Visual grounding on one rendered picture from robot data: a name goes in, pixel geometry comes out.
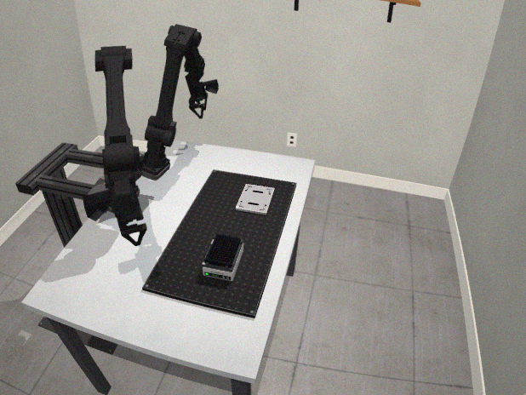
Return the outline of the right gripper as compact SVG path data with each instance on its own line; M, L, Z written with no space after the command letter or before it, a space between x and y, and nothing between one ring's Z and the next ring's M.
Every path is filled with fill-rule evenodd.
M117 223L119 225L119 229L120 229L122 237L124 237L127 240L129 240L134 246L139 246L141 244L142 238L144 237L144 235L146 233L146 230L147 230L146 223L143 223L143 224L140 224L140 225L133 224L133 225L127 226L127 224L129 222L132 222L133 220L137 220L138 221L138 220L143 220L144 219L142 211L141 211L141 208L140 208L140 202L139 202L139 199L137 197L137 194L135 195L135 199L136 199L136 204L137 204L137 208L136 208L135 212L132 215L129 215L129 216L126 216L126 217L117 217ZM139 232L140 233L137 242L135 242L129 236L129 234L135 233L135 232Z

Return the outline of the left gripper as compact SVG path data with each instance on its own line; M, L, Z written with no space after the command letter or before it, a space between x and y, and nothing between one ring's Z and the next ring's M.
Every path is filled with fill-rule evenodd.
M190 91L190 94L191 94L191 97L189 99L189 108L191 111L193 111L198 117L199 119L203 118L203 111L206 110L206 105L207 105L207 99L208 99L208 93L205 92L205 95L204 97L198 97L196 98L195 96L195 93L194 93L194 90L193 88L199 86L196 85L196 86L193 86L193 87L188 87L189 91ZM200 103L200 101L202 101L203 99L205 99L204 103ZM195 102L197 102L197 104L195 104ZM196 112L196 108L201 108L201 116Z

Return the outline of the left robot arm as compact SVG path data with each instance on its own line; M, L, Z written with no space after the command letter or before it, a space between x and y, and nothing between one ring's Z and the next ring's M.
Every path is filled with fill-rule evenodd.
M173 121L173 105L184 56L186 58L185 72L190 73L185 77L187 86L193 87L200 84L193 88L196 98L204 96L206 91L214 94L218 92L217 79L199 82L205 67L204 58L199 54L197 48L201 39L201 32L198 32L197 29L176 24L170 26L168 36L164 40L166 64L157 114L156 116L151 115L148 119L145 132L145 140L148 140L147 152L144 154L144 160L138 165L138 169L151 175L158 175L170 162L164 154L166 148L164 146L171 147L175 138L177 122Z

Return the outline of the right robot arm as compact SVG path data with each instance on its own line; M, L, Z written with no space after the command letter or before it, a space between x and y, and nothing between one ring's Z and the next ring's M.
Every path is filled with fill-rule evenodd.
M94 221L109 207L116 218L129 216L136 210L134 190L137 193L138 186L135 185L135 171L140 165L140 151L138 146L133 146L125 117L123 94L123 73L124 70L132 69L132 63L132 49L126 49L126 46L100 47L100 50L95 50L95 71L104 72L106 76L107 121L102 157L108 190L83 196L87 217Z

